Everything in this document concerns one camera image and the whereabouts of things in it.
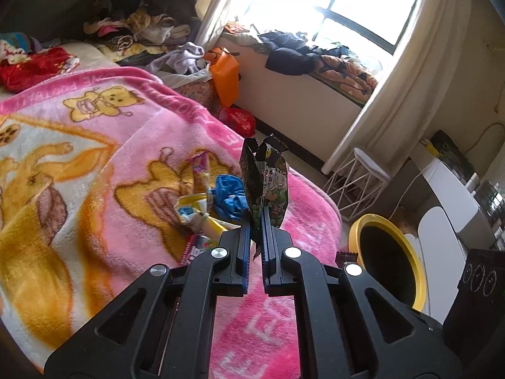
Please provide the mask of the red patterned cloth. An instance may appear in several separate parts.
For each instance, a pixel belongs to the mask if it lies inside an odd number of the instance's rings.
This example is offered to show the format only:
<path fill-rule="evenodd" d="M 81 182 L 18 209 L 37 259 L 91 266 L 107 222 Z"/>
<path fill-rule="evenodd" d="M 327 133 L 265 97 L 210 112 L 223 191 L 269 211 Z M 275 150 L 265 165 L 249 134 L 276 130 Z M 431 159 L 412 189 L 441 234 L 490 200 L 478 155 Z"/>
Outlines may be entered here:
<path fill-rule="evenodd" d="M 19 57 L 15 63 L 1 61 L 1 87 L 10 93 L 21 93 L 55 76 L 69 73 L 80 65 L 80 59 L 61 47 Z"/>

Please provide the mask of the dark green headboard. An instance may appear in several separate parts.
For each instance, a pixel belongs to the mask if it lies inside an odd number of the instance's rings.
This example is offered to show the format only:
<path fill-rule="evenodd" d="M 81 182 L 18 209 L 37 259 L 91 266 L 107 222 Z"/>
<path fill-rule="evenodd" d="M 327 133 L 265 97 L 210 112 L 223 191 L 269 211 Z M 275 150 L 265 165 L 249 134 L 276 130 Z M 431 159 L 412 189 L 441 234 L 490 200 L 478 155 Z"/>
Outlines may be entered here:
<path fill-rule="evenodd" d="M 81 40 L 94 14 L 93 0 L 14 0 L 1 19 L 3 33 L 20 32 L 39 42 Z"/>

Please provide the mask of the pile of clothes on bed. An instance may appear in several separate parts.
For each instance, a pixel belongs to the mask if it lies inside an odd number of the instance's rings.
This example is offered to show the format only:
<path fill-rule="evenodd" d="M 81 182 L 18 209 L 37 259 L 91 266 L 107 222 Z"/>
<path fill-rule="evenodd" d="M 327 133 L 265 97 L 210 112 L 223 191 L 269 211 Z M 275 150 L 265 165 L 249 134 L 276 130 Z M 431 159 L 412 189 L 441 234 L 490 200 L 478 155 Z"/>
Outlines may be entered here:
<path fill-rule="evenodd" d="M 199 19 L 194 0 L 92 0 L 83 33 L 114 63 L 143 63 L 193 42 Z"/>

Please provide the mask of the pink purple candy wrapper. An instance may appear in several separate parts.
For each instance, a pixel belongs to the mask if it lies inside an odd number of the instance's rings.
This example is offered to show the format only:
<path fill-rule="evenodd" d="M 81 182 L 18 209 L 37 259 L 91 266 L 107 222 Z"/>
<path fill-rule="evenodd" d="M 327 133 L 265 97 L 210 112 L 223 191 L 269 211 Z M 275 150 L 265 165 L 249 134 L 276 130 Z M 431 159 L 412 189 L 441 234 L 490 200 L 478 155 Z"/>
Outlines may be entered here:
<path fill-rule="evenodd" d="M 210 186 L 209 157 L 208 152 L 203 151 L 191 158 L 193 174 L 193 192 L 207 193 Z"/>

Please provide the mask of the window with dark frame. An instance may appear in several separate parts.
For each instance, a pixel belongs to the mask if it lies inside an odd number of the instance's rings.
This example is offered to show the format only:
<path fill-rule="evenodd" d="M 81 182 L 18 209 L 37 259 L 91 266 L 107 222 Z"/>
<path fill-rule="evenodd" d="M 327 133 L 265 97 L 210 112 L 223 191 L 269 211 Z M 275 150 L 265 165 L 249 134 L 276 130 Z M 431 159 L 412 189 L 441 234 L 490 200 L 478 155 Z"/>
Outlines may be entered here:
<path fill-rule="evenodd" d="M 259 33 L 300 34 L 314 44 L 393 54 L 418 0 L 232 0 L 230 16 Z"/>

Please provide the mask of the red plastic bag on floor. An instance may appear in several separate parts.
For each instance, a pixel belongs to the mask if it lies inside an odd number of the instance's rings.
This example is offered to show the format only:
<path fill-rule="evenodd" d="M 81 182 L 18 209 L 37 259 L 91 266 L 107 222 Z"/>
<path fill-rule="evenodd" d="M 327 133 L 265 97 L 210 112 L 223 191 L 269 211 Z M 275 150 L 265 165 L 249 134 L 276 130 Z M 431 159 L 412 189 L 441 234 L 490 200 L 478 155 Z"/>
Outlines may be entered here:
<path fill-rule="evenodd" d="M 245 110 L 236 107 L 223 107 L 219 111 L 218 119 L 231 128 L 236 134 L 244 138 L 253 137 L 256 132 L 256 120 L 254 116 Z"/>

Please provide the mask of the yellow white snack wrapper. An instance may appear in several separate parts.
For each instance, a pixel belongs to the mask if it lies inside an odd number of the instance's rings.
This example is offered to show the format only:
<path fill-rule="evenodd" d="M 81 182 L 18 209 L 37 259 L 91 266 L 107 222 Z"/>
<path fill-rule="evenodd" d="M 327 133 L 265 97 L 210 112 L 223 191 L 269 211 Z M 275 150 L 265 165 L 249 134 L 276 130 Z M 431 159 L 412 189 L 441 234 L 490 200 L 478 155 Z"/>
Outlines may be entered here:
<path fill-rule="evenodd" d="M 175 213 L 182 225 L 191 229 L 194 234 L 201 234 L 219 242 L 221 235 L 235 229 L 235 225 L 212 216 L 209 207 L 206 193 L 181 196 L 174 205 Z"/>

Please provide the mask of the candy tube with red cap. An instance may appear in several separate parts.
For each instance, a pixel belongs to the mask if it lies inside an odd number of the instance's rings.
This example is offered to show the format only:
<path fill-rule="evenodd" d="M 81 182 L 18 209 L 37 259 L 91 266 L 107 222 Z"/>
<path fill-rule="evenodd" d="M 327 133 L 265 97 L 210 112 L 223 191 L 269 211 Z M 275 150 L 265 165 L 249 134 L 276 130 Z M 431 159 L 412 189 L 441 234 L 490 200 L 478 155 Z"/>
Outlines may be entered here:
<path fill-rule="evenodd" d="M 180 266 L 189 265 L 195 257 L 205 251 L 211 251 L 215 247 L 217 247 L 217 243 L 203 234 L 192 235 L 181 257 Z"/>

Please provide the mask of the floral fabric laundry basket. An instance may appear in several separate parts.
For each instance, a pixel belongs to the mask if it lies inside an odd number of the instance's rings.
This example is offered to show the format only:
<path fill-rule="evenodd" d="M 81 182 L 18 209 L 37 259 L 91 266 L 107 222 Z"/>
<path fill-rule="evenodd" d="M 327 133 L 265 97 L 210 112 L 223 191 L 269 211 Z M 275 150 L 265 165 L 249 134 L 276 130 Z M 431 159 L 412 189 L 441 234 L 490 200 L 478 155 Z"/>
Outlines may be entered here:
<path fill-rule="evenodd" d="M 159 71 L 157 77 L 165 86 L 181 96 L 196 101 L 207 108 L 212 107 L 217 100 L 217 90 L 208 69 L 202 69 L 191 75 Z"/>

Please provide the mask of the dark navy jacket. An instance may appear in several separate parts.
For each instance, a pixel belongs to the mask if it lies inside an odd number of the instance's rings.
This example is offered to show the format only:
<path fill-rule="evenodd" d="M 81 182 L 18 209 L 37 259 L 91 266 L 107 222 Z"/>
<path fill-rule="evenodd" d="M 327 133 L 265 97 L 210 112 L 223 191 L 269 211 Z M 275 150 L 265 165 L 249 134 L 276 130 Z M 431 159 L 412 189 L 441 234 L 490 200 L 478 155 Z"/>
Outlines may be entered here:
<path fill-rule="evenodd" d="M 280 31 L 262 33 L 259 39 L 268 54 L 265 68 L 282 75 L 310 75 L 322 56 L 341 57 L 350 53 L 345 45 L 337 44 L 327 50 L 309 46 L 302 37 Z"/>

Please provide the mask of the cream left curtain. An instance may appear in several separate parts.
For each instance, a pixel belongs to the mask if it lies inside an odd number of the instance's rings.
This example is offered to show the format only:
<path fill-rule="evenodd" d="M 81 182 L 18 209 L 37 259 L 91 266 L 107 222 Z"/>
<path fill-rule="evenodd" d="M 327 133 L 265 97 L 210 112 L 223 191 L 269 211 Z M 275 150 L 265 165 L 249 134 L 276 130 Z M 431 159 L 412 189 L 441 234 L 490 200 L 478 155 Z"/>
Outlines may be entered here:
<path fill-rule="evenodd" d="M 232 0 L 197 0 L 195 9 L 201 20 L 196 45 L 209 50 L 216 45 L 229 16 Z"/>

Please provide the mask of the orange patterned blanket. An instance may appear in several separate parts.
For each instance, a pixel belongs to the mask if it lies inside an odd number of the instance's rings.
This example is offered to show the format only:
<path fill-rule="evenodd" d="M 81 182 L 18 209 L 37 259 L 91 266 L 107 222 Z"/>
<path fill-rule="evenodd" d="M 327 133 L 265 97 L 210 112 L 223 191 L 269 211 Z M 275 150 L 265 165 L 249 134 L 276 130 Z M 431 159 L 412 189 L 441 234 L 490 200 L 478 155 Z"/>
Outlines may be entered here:
<path fill-rule="evenodd" d="M 339 57 L 322 55 L 311 76 L 363 106 L 377 87 L 376 78 L 361 66 Z"/>

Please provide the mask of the brown chocolate bar wrapper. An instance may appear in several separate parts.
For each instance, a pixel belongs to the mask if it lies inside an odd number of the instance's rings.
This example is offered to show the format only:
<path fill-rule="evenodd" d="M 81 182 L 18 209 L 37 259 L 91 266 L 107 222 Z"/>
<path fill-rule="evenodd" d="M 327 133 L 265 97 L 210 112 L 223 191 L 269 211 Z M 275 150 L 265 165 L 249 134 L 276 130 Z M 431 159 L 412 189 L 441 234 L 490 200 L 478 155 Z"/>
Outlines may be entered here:
<path fill-rule="evenodd" d="M 350 251 L 338 251 L 336 254 L 336 265 L 343 269 L 346 265 L 358 262 L 358 253 Z"/>

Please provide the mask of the dark green snack wrapper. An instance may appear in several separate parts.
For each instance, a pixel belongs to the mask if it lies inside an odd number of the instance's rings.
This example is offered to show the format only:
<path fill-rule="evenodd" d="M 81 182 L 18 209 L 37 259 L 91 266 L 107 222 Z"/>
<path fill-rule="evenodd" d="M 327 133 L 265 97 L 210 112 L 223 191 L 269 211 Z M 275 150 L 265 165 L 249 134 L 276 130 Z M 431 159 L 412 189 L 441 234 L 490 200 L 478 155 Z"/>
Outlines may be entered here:
<path fill-rule="evenodd" d="M 269 247 L 273 228 L 280 228 L 288 207 L 287 147 L 270 135 L 262 141 L 244 140 L 240 167 L 247 208 L 242 223 L 257 244 L 257 254 L 268 263 L 275 253 Z"/>

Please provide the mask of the yellow rimmed black trash bin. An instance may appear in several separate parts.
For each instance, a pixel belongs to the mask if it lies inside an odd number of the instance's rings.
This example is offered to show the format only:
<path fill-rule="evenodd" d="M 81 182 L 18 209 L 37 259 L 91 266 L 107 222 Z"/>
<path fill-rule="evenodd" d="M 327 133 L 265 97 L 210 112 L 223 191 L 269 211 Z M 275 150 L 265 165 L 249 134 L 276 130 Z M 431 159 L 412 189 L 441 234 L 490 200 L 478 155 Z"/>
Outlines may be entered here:
<path fill-rule="evenodd" d="M 424 309 L 428 286 L 423 264 L 391 221 L 376 214 L 361 216 L 349 231 L 348 250 L 396 299 L 415 310 Z"/>

